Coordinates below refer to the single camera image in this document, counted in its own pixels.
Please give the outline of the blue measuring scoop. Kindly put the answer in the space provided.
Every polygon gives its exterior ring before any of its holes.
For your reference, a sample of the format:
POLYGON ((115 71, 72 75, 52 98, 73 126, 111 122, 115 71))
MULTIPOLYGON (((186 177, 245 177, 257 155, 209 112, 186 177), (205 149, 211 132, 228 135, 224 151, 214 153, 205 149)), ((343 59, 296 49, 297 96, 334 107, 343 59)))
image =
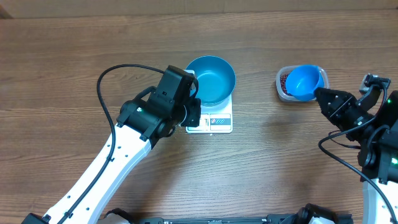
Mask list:
POLYGON ((316 65, 298 66, 289 73, 285 82, 287 93, 299 101, 313 100, 315 90, 324 86, 321 71, 316 65))

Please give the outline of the red beans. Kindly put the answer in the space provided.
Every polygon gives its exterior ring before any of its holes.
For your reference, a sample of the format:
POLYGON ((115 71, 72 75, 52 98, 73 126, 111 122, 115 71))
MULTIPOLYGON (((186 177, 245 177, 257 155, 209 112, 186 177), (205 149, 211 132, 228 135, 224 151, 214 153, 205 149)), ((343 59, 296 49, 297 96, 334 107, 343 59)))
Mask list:
POLYGON ((291 96, 291 94, 288 93, 288 92, 287 92, 287 89, 286 89, 286 80, 287 80, 287 77, 288 77, 288 76, 289 76, 289 73, 285 73, 285 74, 283 74, 283 75, 280 76, 280 86, 281 86, 281 89, 282 89, 282 91, 283 91, 283 93, 284 93, 285 95, 291 96))

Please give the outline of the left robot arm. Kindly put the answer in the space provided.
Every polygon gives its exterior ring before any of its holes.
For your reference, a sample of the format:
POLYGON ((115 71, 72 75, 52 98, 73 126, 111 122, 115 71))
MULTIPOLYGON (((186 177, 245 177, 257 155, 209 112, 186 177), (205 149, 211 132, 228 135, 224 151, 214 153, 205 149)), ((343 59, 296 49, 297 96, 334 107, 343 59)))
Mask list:
POLYGON ((172 65, 157 87, 125 102, 115 121, 104 110, 111 135, 69 192, 45 215, 29 213, 24 223, 97 223, 105 206, 130 171, 177 126, 197 127, 201 101, 194 74, 172 65))

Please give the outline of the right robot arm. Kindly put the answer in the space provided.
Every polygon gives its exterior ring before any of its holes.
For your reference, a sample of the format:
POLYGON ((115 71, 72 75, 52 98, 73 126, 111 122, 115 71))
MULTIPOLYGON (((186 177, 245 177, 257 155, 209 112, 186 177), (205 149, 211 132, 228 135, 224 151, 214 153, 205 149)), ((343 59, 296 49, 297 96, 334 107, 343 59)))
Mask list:
POLYGON ((363 223, 397 223, 397 92, 372 86, 360 98, 326 88, 315 90, 322 114, 338 128, 321 139, 326 155, 360 176, 363 184, 363 223), (334 155, 323 143, 346 136, 358 142, 359 167, 334 155))

